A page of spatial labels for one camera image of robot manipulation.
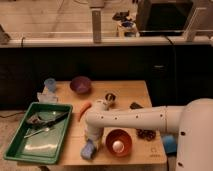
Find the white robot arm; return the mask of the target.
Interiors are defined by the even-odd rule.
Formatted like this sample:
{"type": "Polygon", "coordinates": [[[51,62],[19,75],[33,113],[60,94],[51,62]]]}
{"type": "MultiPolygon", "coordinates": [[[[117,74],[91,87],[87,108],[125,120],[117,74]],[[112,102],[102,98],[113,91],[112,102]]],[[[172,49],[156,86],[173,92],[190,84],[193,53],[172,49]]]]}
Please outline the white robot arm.
{"type": "Polygon", "coordinates": [[[86,112],[85,122],[86,136],[93,141],[103,136],[105,127],[177,133],[176,171],[213,171],[213,99],[119,111],[105,111],[96,103],[86,112]]]}

